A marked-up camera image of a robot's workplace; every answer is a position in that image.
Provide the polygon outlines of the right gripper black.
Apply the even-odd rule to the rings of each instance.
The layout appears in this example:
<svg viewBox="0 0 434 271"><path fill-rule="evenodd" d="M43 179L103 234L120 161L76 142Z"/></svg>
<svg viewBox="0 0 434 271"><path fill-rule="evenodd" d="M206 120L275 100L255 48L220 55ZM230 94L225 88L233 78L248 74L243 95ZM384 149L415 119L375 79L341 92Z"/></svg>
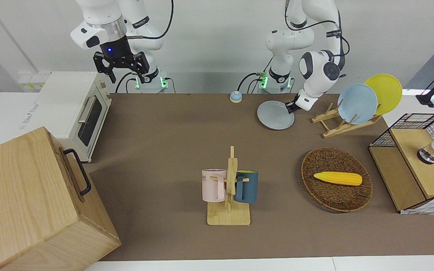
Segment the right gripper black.
<svg viewBox="0 0 434 271"><path fill-rule="evenodd" d="M144 53L134 54L131 51L127 36L117 41L111 41L100 45L102 52L95 52L93 61L98 73L109 76L111 82L115 84L116 77L114 68L131 69L144 82L144 77L150 70L150 64Z"/></svg>

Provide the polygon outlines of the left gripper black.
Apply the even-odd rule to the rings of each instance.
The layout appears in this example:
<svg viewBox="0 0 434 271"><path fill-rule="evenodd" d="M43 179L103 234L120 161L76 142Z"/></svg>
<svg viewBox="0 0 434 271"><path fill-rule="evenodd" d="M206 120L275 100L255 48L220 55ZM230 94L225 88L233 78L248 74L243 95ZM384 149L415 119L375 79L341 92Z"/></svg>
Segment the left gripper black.
<svg viewBox="0 0 434 271"><path fill-rule="evenodd" d="M288 114L293 114L295 111L302 109L299 104L299 98L300 94L296 94L293 101L286 103Z"/></svg>

